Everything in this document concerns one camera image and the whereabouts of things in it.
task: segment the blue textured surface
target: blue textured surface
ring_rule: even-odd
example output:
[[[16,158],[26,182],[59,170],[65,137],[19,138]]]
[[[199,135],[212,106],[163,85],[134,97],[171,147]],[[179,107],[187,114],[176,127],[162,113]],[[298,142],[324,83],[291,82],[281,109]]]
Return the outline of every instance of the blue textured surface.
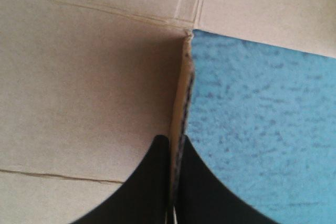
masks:
[[[194,34],[187,133],[205,163],[280,223],[336,223],[336,60]]]

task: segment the cardboard flap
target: cardboard flap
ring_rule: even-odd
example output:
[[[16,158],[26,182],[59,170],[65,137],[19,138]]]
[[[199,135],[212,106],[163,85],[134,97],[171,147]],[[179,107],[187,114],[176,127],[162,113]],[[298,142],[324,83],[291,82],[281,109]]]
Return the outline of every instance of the cardboard flap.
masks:
[[[336,0],[203,0],[195,27],[336,57]]]
[[[70,222],[168,135],[185,32],[50,0],[0,0],[0,28],[2,218]],[[105,182],[114,187],[94,196]],[[81,183],[86,202],[68,194],[61,214]]]

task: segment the cardboard box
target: cardboard box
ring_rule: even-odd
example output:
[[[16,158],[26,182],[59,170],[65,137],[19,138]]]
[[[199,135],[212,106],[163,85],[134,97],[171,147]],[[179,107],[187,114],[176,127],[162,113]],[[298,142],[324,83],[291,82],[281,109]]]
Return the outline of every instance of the cardboard box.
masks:
[[[335,0],[0,0],[4,223],[80,217],[156,134],[178,164],[194,28],[336,57]]]

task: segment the corrugated cardboard edge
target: corrugated cardboard edge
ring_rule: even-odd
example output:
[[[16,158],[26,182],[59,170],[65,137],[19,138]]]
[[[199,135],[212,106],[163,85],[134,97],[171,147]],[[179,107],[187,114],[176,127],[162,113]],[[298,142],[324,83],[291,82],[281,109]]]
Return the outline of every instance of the corrugated cardboard edge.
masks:
[[[193,34],[188,31],[182,51],[179,82],[173,108],[170,129],[171,169],[170,169],[170,205],[172,207],[178,187],[179,171],[184,146],[184,132],[187,125],[188,108],[191,99],[195,71],[191,56]]]

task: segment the cardboard edge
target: cardboard edge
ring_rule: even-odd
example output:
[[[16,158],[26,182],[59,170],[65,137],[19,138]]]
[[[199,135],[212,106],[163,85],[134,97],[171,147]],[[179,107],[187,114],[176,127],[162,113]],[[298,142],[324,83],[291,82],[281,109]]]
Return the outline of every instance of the cardboard edge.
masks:
[[[177,193],[178,178],[185,140],[184,132],[187,125],[188,109],[195,76],[194,63],[191,56],[192,39],[192,31],[188,31],[183,44],[180,76],[177,84],[169,136],[171,151],[169,204],[171,208],[175,202],[175,196]]]

